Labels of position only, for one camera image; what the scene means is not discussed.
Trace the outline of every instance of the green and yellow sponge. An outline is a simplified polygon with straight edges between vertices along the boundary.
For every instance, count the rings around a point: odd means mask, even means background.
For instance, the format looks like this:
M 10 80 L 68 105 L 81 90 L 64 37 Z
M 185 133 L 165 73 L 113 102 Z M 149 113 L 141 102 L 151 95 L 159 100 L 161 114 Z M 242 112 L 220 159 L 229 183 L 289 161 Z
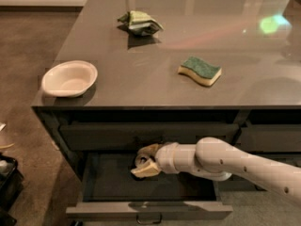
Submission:
M 191 56 L 179 67 L 178 73 L 185 74 L 202 86 L 209 87 L 222 74 L 222 69 Z

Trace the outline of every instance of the white robotic arm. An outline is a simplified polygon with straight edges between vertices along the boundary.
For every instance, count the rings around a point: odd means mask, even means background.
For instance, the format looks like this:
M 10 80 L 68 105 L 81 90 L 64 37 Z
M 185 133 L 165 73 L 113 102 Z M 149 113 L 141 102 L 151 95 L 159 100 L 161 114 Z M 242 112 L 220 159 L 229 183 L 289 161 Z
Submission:
M 136 177 L 189 172 L 197 177 L 224 181 L 239 175 L 267 191 L 301 206 L 301 169 L 245 153 L 220 139 L 206 137 L 196 145 L 150 145 L 138 152 Z

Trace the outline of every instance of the bowl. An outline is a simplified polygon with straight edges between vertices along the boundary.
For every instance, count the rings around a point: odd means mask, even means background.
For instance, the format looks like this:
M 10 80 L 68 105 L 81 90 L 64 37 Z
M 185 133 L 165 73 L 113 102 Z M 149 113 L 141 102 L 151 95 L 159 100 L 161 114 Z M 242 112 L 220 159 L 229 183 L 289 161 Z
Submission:
M 41 89 L 50 96 L 77 97 L 90 88 L 97 78 L 94 65 L 80 60 L 61 63 L 42 78 Z

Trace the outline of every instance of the gray countertop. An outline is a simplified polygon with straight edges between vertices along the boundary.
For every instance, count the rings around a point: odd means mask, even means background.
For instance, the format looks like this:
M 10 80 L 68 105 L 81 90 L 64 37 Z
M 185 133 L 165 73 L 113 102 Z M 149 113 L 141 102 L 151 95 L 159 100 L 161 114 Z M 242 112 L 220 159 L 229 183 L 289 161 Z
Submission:
M 282 0 L 88 0 L 54 66 L 85 60 L 99 76 L 79 98 L 47 98 L 52 108 L 301 108 L 301 7 Z M 146 11 L 165 31 L 138 39 L 117 18 Z M 284 10 L 291 24 L 264 34 L 261 21 Z M 205 88 L 178 75 L 188 57 L 222 67 Z

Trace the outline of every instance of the concrete floor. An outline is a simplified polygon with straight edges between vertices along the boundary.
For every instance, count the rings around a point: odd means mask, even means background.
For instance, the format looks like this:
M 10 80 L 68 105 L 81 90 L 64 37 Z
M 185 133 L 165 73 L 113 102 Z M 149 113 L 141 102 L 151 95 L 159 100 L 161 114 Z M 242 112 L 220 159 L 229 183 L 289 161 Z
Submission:
M 20 226 L 69 225 L 65 209 L 76 202 L 80 182 L 53 146 L 30 105 L 78 13 L 0 12 L 1 150 L 19 161 L 24 190 L 9 213 Z M 163 221 L 162 225 L 298 226 L 301 209 L 268 192 L 221 192 L 233 213 L 222 221 Z M 135 222 L 85 225 L 136 225 Z

